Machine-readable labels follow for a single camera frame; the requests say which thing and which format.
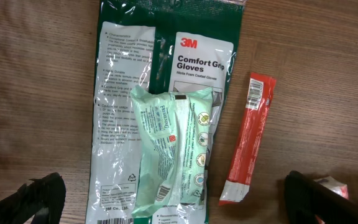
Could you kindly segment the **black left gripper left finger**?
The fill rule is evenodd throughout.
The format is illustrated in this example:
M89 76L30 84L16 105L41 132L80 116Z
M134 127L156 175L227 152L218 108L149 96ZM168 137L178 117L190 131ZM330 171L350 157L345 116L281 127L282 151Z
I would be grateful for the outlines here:
M62 176L51 173L32 183L23 184L17 192L0 200L0 223L59 224L65 205L66 187Z

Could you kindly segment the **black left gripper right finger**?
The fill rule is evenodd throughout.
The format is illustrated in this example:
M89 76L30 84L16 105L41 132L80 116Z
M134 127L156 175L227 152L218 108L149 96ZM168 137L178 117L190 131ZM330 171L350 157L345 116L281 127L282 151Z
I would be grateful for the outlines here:
M284 198L290 223L358 223L358 206L298 171L285 178Z

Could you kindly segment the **red white tissue pack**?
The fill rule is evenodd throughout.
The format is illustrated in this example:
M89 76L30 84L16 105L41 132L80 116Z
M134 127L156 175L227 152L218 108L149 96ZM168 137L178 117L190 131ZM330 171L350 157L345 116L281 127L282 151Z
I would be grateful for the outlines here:
M348 200L347 185L326 176L314 181L326 190L315 193L315 217L318 224L341 223L344 221L343 199Z

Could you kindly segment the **red stick sachet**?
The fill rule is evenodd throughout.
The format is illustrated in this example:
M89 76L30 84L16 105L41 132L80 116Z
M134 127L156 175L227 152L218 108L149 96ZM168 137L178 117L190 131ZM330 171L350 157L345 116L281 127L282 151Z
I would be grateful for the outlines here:
M270 76L250 74L244 116L220 205L239 203L249 192L275 85L276 79Z

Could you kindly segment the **light green wipes pack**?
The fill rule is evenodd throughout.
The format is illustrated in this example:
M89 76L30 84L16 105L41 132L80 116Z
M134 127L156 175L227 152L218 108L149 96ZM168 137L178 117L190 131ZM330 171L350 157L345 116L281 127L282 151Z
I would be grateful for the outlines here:
M196 205L204 189L213 90L153 95L131 90L142 146L134 218L164 206Z

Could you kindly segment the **green glove package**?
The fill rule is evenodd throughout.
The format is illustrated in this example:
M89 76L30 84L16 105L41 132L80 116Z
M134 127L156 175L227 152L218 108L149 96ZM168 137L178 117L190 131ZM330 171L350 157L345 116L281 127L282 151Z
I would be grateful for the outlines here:
M212 149L237 56L244 1L101 0L87 223L135 223L140 136L130 92L210 87Z

